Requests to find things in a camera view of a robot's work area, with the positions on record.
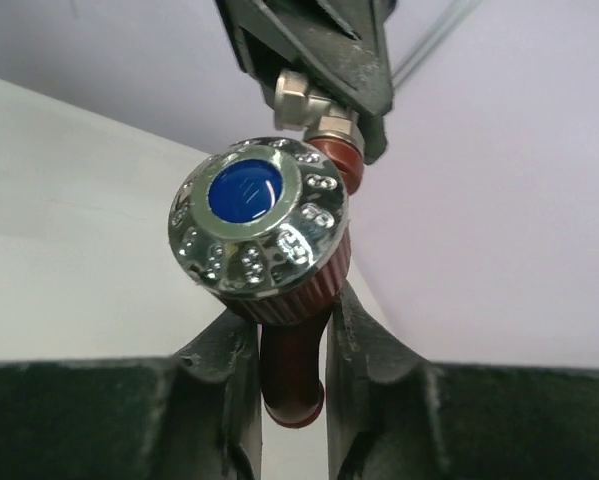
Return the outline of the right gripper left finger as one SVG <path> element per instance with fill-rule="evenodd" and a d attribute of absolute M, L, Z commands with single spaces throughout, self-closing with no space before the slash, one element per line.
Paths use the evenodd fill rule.
<path fill-rule="evenodd" d="M 166 357 L 0 363 L 0 479 L 257 479 L 256 326 Z"/>

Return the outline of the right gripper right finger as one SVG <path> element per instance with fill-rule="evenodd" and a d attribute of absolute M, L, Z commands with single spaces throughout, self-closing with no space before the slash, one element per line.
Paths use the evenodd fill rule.
<path fill-rule="evenodd" d="M 333 479 L 599 479 L 599 370 L 432 362 L 351 286 L 328 327 Z"/>

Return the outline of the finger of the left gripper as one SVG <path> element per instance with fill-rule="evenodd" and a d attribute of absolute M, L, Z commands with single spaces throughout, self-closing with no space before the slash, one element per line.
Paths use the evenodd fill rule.
<path fill-rule="evenodd" d="M 279 40 L 262 41 L 274 53 L 257 75 L 264 98 L 273 105 L 282 70 L 303 74 L 331 99 L 358 116 L 367 163 L 376 162 L 388 141 L 384 118 L 392 109 L 394 89 L 385 23 L 395 1 L 256 1 L 263 15 L 259 32 Z"/>
<path fill-rule="evenodd" d="M 215 2 L 239 68 L 272 100 L 282 70 L 302 67 L 296 48 L 285 36 L 286 28 L 264 1 Z"/>

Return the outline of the silver tee pipe fitting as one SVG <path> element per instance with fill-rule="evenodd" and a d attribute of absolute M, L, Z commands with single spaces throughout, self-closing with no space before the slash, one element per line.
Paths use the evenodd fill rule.
<path fill-rule="evenodd" d="M 363 146 L 358 114 L 333 100 L 304 74 L 281 71 L 273 96 L 273 112 L 277 130 L 303 131 L 306 141 L 332 137 L 357 149 Z"/>

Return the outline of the brown water faucet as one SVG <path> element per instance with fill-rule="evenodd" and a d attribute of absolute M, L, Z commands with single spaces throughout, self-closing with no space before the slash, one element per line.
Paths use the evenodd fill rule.
<path fill-rule="evenodd" d="M 286 428 L 309 425 L 324 403 L 320 343 L 350 269 L 349 198 L 363 171 L 342 139 L 248 139 L 206 158 L 170 207 L 180 268 L 260 326 L 265 408 Z"/>

